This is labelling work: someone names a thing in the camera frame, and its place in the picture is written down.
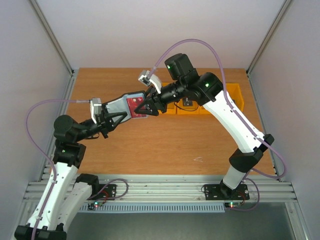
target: white bracket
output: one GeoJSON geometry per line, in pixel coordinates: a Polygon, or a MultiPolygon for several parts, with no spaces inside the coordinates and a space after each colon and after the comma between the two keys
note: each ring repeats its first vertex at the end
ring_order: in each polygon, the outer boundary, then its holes
{"type": "Polygon", "coordinates": [[[101,99],[93,97],[92,100],[90,100],[90,113],[91,113],[91,119],[95,124],[97,124],[96,115],[101,114],[102,111],[102,104],[101,99]]]}
{"type": "Polygon", "coordinates": [[[157,93],[160,94],[161,88],[162,88],[161,80],[154,74],[152,74],[150,79],[148,79],[149,73],[150,73],[150,71],[143,70],[138,77],[138,81],[143,83],[147,87],[149,87],[152,84],[154,86],[154,88],[156,89],[157,93]]]}

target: orange container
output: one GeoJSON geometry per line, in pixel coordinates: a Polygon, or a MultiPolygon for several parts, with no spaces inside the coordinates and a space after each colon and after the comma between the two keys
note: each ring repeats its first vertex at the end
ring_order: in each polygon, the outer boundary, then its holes
{"type": "MultiPolygon", "coordinates": [[[[228,91],[231,99],[234,101],[235,105],[240,109],[241,112],[244,111],[245,101],[242,97],[241,89],[239,83],[227,83],[226,90],[228,91]]],[[[203,106],[199,107],[200,114],[211,114],[203,106]]]]}
{"type": "MultiPolygon", "coordinates": [[[[167,86],[168,82],[163,82],[162,87],[167,86]]],[[[177,107],[174,105],[173,102],[169,103],[166,106],[166,113],[165,114],[176,114],[177,113],[177,107]]]]}

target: orange bin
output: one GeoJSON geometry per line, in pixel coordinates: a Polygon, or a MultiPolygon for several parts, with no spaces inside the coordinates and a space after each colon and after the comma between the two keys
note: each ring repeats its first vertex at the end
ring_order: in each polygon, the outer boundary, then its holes
{"type": "MultiPolygon", "coordinates": [[[[241,112],[243,112],[245,107],[245,101],[244,101],[244,98],[242,97],[239,83],[227,83],[226,90],[228,91],[235,105],[240,109],[241,112]]],[[[211,113],[208,112],[203,106],[201,106],[199,107],[199,114],[211,114],[211,113]]]]}

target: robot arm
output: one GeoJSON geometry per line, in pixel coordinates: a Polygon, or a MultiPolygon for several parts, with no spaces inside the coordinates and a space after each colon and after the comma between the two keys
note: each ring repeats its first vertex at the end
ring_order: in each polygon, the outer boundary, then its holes
{"type": "MultiPolygon", "coordinates": [[[[135,112],[157,116],[159,114],[158,111],[166,112],[167,104],[178,102],[180,99],[188,97],[214,115],[230,133],[238,146],[238,149],[229,159],[231,166],[220,183],[221,193],[226,199],[230,199],[243,177],[259,162],[263,152],[267,149],[247,129],[235,114],[235,111],[241,115],[257,136],[264,139],[266,143],[272,144],[274,138],[270,134],[264,135],[257,130],[227,93],[227,98],[232,105],[231,109],[224,97],[222,82],[210,72],[199,76],[187,55],[178,53],[168,58],[164,63],[175,82],[162,87],[160,91],[153,91],[137,107],[135,112]]],[[[146,84],[148,83],[147,76],[145,72],[142,72],[138,80],[146,84]]]]}
{"type": "Polygon", "coordinates": [[[56,179],[52,172],[41,199],[26,225],[18,226],[14,233],[17,240],[30,240],[34,228],[35,238],[41,240],[65,240],[67,231],[82,204],[99,190],[95,175],[81,174],[65,199],[68,187],[84,158],[86,146],[79,141],[101,133],[104,138],[119,124],[129,120],[128,99],[143,100],[145,92],[126,93],[110,102],[101,104],[99,98],[90,101],[91,119],[77,123],[68,115],[54,121],[55,152],[53,157],[56,179]]]}

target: black cylindrical joint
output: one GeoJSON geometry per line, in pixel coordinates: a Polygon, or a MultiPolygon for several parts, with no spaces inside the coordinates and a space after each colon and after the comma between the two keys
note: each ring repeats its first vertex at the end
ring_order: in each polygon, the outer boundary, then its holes
{"type": "Polygon", "coordinates": [[[173,82],[161,88],[161,93],[159,94],[160,101],[164,104],[169,104],[172,102],[177,102],[183,96],[184,88],[179,82],[173,82]]]}
{"type": "Polygon", "coordinates": [[[85,125],[86,126],[86,129],[84,130],[81,130],[79,133],[78,133],[78,136],[76,138],[76,141],[81,141],[83,139],[86,139],[86,138],[90,138],[96,134],[98,134],[101,130],[101,128],[99,127],[98,124],[95,124],[94,121],[92,119],[88,119],[84,122],[81,123],[82,125],[85,125]]]}
{"type": "Polygon", "coordinates": [[[69,115],[59,116],[53,124],[54,137],[59,141],[74,142],[79,133],[79,130],[73,127],[74,124],[77,124],[77,122],[69,115]]]}

